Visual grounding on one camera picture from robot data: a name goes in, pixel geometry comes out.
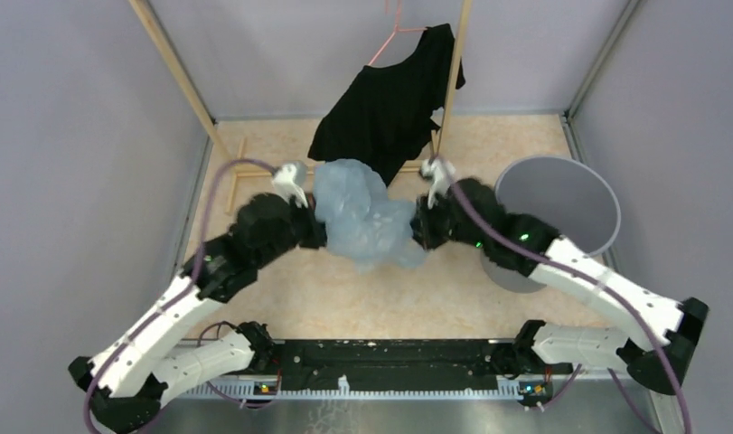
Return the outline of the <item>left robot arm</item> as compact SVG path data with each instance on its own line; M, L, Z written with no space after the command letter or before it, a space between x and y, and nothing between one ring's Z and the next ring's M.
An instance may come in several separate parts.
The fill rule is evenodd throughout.
M171 352L204 318L254 284L261 269L296 248L317 250L325 244L311 193L303 201L274 193L252 196L229 229L197 249L127 332L106 350L70 363L70 376L85 392L89 431L104 426L135 433L168 402L225 373L275 372L275 346L266 326L256 321L235 325L189 353Z

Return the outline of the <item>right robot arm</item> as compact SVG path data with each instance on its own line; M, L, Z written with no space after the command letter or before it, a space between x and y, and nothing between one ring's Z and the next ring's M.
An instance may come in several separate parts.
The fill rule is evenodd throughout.
M585 364L624 370L660 394L681 388L709 315L703 301L676 301L639 286L543 220L507 212L492 186L475 178L420 195L410 227L425 250L447 242L479 248L494 265L556 288L608 322L607 328L582 328L528 321L512 349L520 370Z

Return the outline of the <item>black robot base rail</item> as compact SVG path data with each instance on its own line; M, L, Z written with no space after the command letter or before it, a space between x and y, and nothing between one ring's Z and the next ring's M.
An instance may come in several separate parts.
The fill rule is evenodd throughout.
M238 374L280 380L284 392L332 391L341 378L355 392L456 392L573 371L510 340L286 340Z

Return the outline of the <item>grey plastic trash bin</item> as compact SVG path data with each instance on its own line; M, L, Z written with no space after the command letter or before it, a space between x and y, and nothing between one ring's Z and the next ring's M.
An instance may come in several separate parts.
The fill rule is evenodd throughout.
M592 257L603 255L620 230L621 208L609 183L567 157L517 160L499 175L494 190L507 211L545 221Z

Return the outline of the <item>light blue trash bag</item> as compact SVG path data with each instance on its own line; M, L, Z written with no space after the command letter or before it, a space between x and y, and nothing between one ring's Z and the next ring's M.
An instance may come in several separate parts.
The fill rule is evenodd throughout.
M366 164L339 159L315 169L315 218L324 224L327 250L360 271L382 265L421 266L427 253L413 240L416 205L391 199L381 177Z

